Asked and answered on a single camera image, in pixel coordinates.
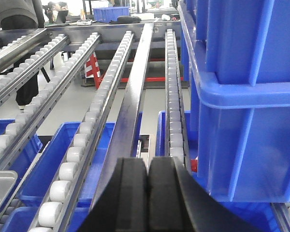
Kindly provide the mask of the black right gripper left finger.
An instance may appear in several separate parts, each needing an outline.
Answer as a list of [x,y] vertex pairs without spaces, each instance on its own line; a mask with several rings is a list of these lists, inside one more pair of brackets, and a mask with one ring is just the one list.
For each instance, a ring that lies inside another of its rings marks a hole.
[[119,158],[80,232],[147,231],[147,171],[142,159]]

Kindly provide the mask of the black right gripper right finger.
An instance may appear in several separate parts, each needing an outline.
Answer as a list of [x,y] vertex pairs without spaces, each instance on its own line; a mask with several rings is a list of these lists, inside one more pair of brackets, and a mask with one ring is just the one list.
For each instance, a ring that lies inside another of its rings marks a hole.
[[209,196],[178,158],[153,158],[148,178],[151,232],[260,231]]

